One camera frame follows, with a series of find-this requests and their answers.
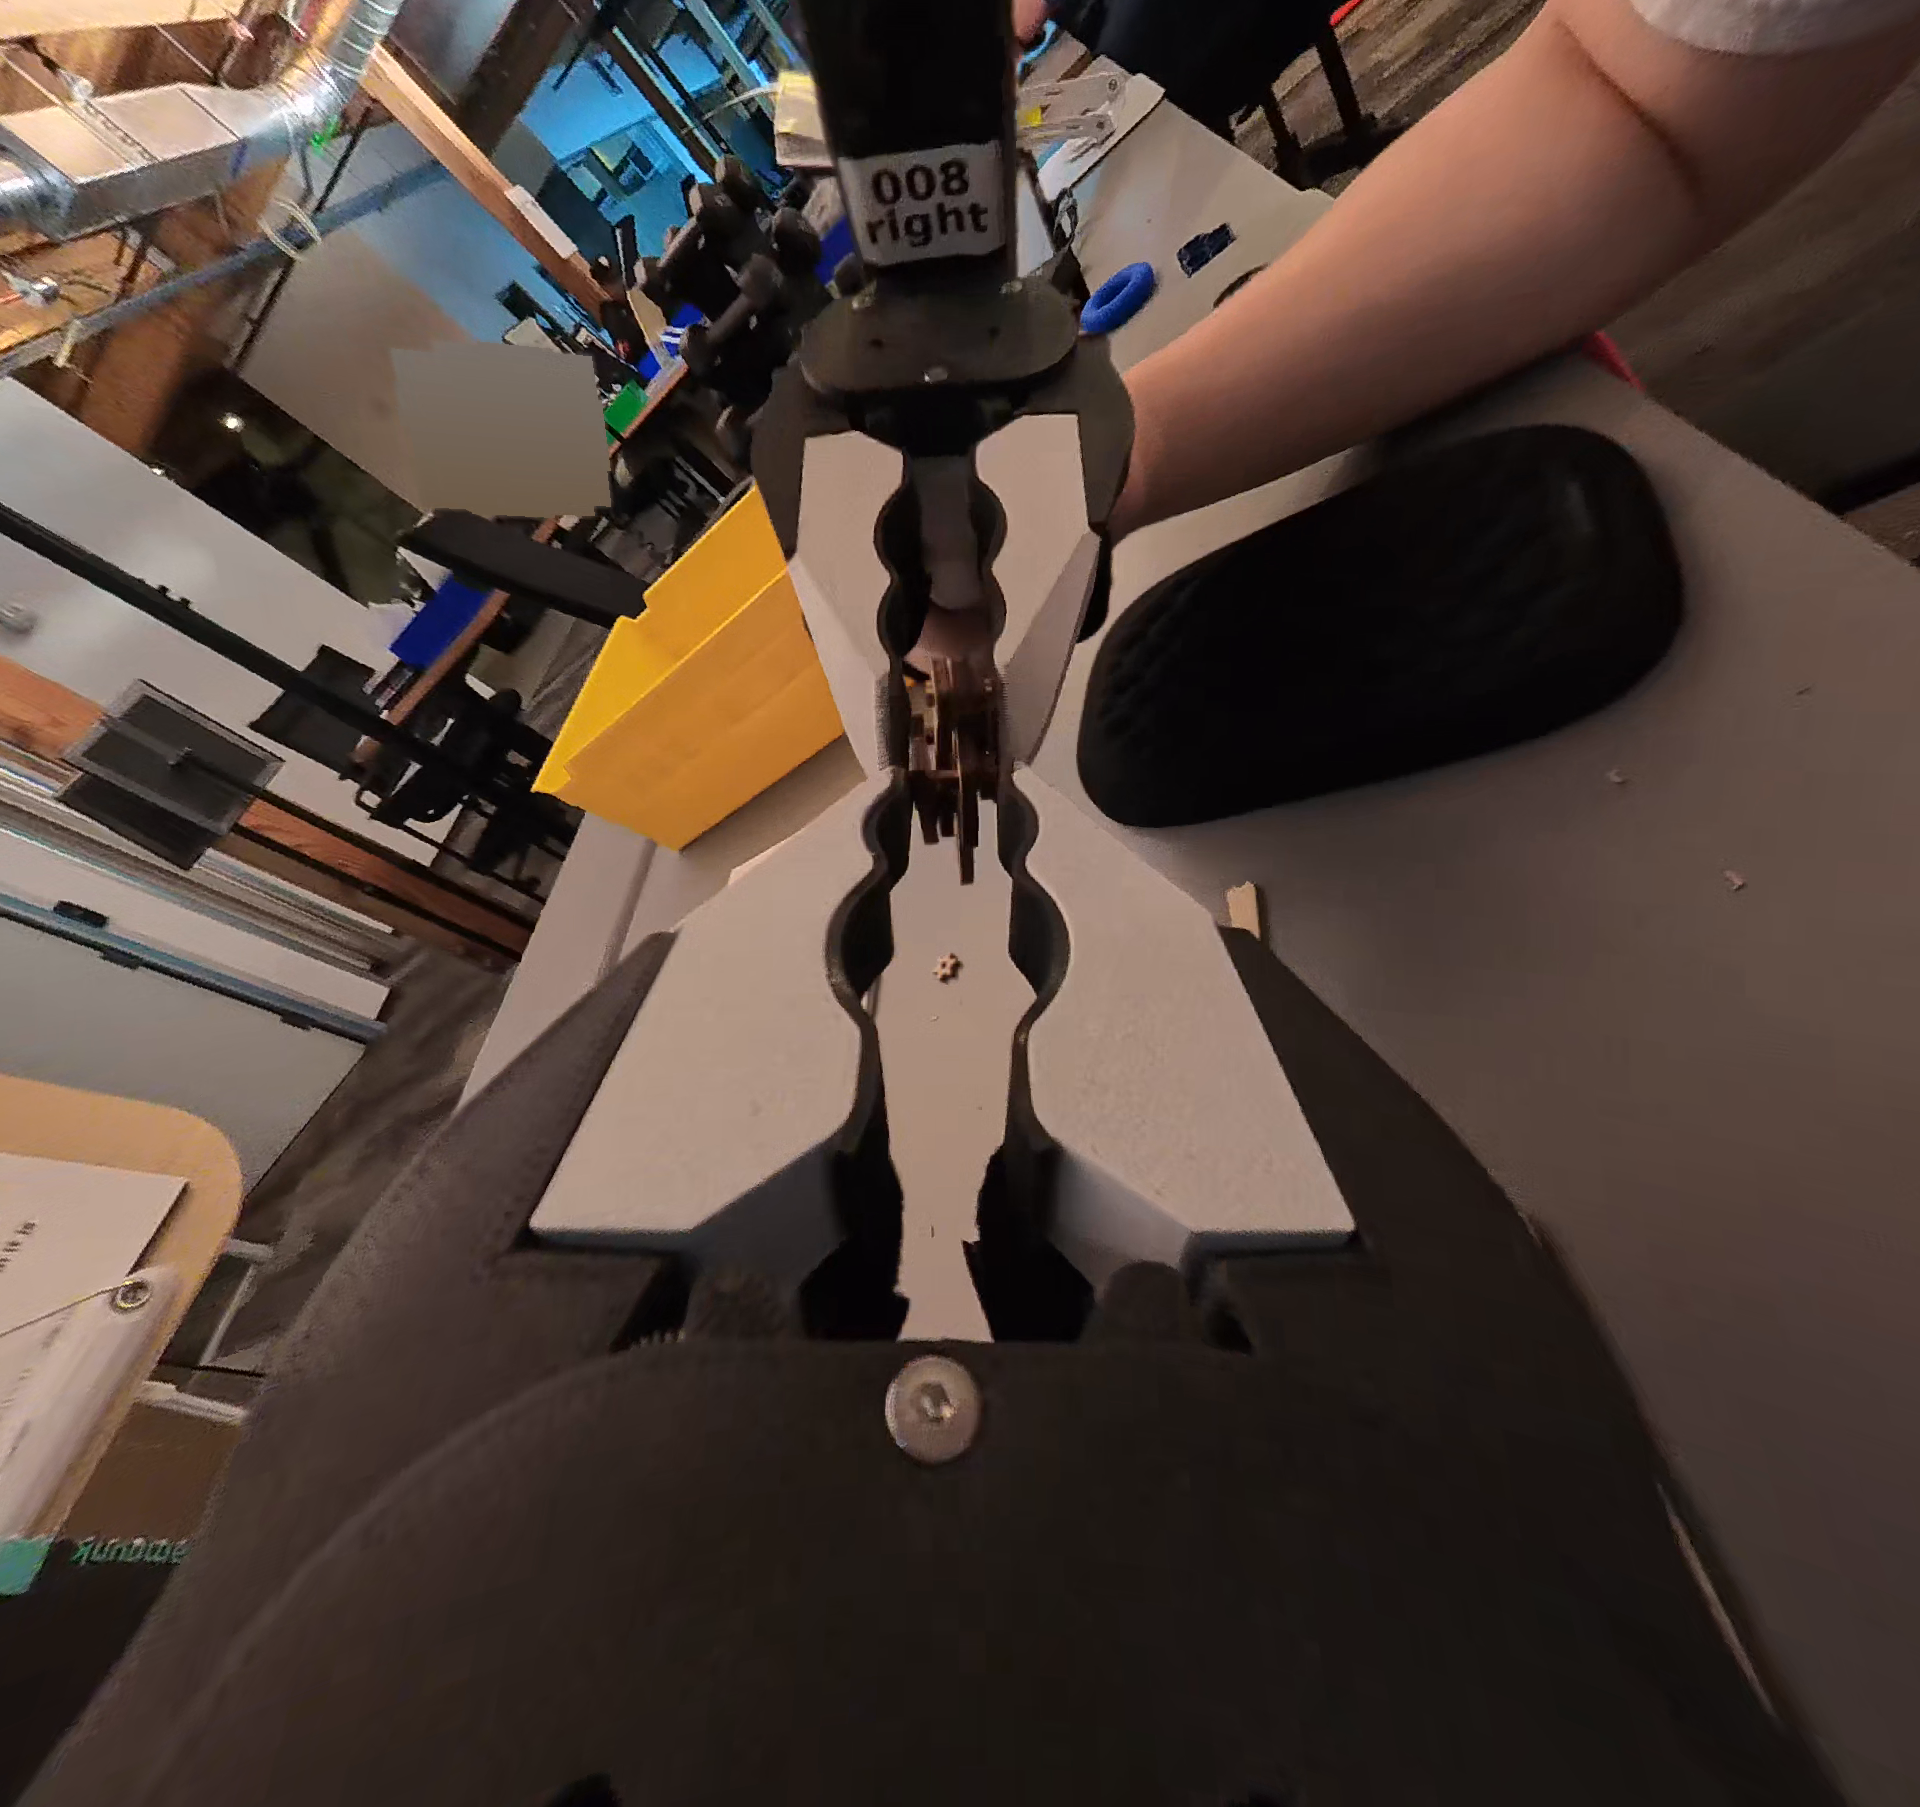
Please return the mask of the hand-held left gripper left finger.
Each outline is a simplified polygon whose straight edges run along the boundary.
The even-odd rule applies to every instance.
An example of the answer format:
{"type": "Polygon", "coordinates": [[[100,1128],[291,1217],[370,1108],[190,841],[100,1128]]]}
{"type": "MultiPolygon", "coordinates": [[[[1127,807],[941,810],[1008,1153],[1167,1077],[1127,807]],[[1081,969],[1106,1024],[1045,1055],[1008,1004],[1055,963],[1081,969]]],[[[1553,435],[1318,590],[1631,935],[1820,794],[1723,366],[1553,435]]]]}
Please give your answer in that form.
{"type": "Polygon", "coordinates": [[[825,1339],[893,1340],[901,1188],[877,1024],[905,775],[854,786],[646,949],[652,978],[531,1234],[748,1271],[825,1339]]]}

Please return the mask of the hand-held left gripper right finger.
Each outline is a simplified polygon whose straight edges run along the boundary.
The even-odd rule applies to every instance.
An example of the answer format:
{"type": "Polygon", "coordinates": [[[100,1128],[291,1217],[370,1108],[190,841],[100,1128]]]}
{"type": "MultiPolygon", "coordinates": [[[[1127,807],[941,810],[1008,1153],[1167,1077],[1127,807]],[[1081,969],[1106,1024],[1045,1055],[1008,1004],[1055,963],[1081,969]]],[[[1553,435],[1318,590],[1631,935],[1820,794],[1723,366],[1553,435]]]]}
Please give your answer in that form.
{"type": "Polygon", "coordinates": [[[1208,907],[1031,768],[999,792],[1031,989],[967,1270],[996,1340],[1072,1340],[1122,1270],[1328,1252],[1356,1219],[1208,907]]]}

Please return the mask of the metal ventilation duct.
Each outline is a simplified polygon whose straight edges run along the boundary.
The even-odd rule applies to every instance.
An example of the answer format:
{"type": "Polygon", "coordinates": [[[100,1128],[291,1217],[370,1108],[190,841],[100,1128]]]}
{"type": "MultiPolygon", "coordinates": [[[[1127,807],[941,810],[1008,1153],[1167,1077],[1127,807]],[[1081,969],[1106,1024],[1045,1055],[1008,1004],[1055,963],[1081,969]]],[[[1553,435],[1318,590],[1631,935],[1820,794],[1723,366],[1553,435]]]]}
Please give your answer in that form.
{"type": "Polygon", "coordinates": [[[1,220],[64,241],[287,160],[360,88],[403,0],[335,0],[260,86],[161,86],[1,118],[1,220]]]}

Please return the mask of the black office chair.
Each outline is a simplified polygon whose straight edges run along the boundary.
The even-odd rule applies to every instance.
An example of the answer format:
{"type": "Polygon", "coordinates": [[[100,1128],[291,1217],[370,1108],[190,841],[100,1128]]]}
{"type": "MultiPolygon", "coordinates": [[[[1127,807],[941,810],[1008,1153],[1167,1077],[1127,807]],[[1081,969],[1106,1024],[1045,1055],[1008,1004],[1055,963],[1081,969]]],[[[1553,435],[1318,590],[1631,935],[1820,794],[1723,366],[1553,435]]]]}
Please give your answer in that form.
{"type": "Polygon", "coordinates": [[[528,855],[563,857],[579,815],[534,789],[552,740],[524,718],[522,697],[483,690],[464,676],[428,689],[399,728],[414,755],[338,718],[309,693],[281,690],[249,731],[330,768],[375,822],[423,836],[428,827],[473,815],[479,835],[454,855],[473,872],[528,887],[528,855]]]}

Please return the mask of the rack of black dumbbells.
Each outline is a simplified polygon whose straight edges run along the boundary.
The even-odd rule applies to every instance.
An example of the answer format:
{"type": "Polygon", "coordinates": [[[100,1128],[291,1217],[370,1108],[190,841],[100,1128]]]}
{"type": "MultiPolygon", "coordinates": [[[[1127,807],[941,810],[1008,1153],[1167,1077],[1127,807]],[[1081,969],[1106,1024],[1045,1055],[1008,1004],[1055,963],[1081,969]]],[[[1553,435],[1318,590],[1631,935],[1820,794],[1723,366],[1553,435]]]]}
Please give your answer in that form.
{"type": "Polygon", "coordinates": [[[685,223],[636,260],[630,303],[683,334],[679,362],[722,419],[750,424],[828,306],[823,240],[734,155],[686,188],[685,223]]]}

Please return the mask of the black flat board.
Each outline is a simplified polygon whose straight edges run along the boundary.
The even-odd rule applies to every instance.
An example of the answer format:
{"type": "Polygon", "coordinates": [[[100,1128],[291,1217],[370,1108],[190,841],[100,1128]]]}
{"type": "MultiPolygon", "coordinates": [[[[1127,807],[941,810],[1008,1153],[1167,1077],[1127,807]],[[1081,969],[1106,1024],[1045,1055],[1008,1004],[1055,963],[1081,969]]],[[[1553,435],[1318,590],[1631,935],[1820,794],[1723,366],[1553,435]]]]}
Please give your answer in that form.
{"type": "Polygon", "coordinates": [[[646,608],[646,585],[596,551],[576,551],[541,540],[534,528],[466,509],[430,509],[406,549],[432,559],[456,576],[524,597],[543,609],[612,628],[646,608]]]}

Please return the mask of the black quilted pad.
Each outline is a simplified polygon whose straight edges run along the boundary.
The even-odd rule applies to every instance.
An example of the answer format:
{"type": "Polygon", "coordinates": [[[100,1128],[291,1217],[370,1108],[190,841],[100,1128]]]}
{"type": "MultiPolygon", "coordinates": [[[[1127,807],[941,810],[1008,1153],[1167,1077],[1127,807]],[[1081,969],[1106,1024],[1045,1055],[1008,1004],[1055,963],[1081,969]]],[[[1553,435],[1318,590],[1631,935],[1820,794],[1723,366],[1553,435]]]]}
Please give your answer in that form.
{"type": "Polygon", "coordinates": [[[1166,831],[1471,761],[1618,701],[1684,608],[1667,509],[1622,446],[1482,433],[1139,596],[1090,662],[1079,781],[1166,831]]]}

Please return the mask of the pale background table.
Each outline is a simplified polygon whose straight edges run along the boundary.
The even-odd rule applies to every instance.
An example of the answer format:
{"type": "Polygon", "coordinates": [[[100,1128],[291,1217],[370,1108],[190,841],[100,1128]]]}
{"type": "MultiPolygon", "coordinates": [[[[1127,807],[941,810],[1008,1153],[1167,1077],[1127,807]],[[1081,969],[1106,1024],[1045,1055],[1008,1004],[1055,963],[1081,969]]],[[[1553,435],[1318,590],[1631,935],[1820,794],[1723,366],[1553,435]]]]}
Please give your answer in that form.
{"type": "Polygon", "coordinates": [[[1325,192],[1290,188],[1136,75],[1117,90],[1112,137],[1058,144],[1036,171],[1045,203],[1072,223],[1087,283],[1136,260],[1155,273],[1155,292],[1109,339],[1122,369],[1204,320],[1233,283],[1332,208],[1325,192]]]}

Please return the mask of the white paper sheet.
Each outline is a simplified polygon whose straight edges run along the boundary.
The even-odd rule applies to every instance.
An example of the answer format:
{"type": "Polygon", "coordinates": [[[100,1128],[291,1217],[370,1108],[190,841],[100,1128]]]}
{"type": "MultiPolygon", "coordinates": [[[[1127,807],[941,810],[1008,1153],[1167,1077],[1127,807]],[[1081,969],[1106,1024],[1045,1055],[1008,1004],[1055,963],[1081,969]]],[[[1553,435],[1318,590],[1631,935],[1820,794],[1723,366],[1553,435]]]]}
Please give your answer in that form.
{"type": "Polygon", "coordinates": [[[177,1174],[3,1156],[3,1541],[41,1532],[175,1296],[148,1248],[182,1191],[177,1174]]]}

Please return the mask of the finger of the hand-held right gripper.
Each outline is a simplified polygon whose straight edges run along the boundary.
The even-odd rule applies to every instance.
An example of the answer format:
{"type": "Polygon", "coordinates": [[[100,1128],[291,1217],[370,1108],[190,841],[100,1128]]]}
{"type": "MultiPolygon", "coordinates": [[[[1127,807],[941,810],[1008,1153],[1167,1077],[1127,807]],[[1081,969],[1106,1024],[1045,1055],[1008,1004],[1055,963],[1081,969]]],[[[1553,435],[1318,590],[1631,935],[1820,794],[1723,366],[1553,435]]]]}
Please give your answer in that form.
{"type": "Polygon", "coordinates": [[[899,450],[863,433],[819,433],[802,460],[789,574],[862,776],[890,771],[898,658],[882,635],[893,574],[880,555],[882,509],[904,478],[899,450]]]}
{"type": "Polygon", "coordinates": [[[1022,765],[1042,745],[1100,564],[1077,419],[1042,411],[1011,420],[977,447],[974,475],[999,507],[1001,537],[989,564],[994,664],[1001,757],[1022,765]]]}

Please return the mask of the person's right forearm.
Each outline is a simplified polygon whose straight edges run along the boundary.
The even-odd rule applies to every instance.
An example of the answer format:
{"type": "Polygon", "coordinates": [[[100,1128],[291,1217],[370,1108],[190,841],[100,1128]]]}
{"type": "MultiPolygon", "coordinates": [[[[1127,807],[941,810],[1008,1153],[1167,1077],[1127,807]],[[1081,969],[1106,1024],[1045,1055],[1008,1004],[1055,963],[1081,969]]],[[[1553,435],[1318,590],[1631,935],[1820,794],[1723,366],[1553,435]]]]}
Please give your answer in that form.
{"type": "Polygon", "coordinates": [[[1789,188],[1759,59],[1547,0],[1278,260],[1127,372],[1109,534],[1201,509],[1552,353],[1789,188]]]}

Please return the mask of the black model kit box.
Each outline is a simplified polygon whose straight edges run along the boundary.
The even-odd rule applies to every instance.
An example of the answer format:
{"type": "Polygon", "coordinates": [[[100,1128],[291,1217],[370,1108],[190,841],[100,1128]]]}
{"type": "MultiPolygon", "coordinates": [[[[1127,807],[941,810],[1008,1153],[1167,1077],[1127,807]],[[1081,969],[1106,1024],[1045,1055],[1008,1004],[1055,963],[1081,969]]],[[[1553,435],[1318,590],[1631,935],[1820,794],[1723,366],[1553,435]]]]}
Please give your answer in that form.
{"type": "Polygon", "coordinates": [[[126,1650],[184,1538],[1,1543],[1,1802],[14,1804],[126,1650]]]}

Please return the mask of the blue storage bin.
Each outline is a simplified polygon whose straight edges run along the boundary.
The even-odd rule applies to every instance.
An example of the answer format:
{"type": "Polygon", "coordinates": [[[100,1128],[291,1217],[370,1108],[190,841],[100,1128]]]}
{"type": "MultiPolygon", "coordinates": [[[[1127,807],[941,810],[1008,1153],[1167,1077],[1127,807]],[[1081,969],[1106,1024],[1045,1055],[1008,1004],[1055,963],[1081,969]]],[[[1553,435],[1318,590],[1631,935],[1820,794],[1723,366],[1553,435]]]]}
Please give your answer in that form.
{"type": "Polygon", "coordinates": [[[445,579],[399,622],[388,642],[394,662],[416,672],[430,667],[469,632],[493,593],[490,585],[470,585],[457,576],[445,579]]]}

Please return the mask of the black wall box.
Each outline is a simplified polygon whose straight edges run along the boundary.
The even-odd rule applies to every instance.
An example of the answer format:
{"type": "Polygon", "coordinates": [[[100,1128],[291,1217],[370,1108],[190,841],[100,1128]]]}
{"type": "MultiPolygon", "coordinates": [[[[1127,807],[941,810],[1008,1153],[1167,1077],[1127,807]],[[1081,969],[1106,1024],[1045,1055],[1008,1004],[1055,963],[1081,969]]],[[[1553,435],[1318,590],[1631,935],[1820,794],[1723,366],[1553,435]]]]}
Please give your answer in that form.
{"type": "Polygon", "coordinates": [[[275,781],[283,755],[148,682],[69,745],[57,804],[136,848],[191,870],[275,781]]]}

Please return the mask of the small wooden gear assembly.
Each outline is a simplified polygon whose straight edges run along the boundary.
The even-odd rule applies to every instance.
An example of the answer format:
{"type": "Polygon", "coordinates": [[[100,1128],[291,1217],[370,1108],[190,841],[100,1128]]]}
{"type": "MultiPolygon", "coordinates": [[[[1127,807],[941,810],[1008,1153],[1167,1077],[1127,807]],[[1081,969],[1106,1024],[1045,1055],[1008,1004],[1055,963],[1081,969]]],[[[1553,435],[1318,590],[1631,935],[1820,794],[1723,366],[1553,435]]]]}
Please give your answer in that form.
{"type": "Polygon", "coordinates": [[[896,755],[914,827],[925,844],[948,843],[961,884],[973,884],[980,810],[999,786],[1001,685],[996,667],[970,658],[905,659],[896,755]]]}

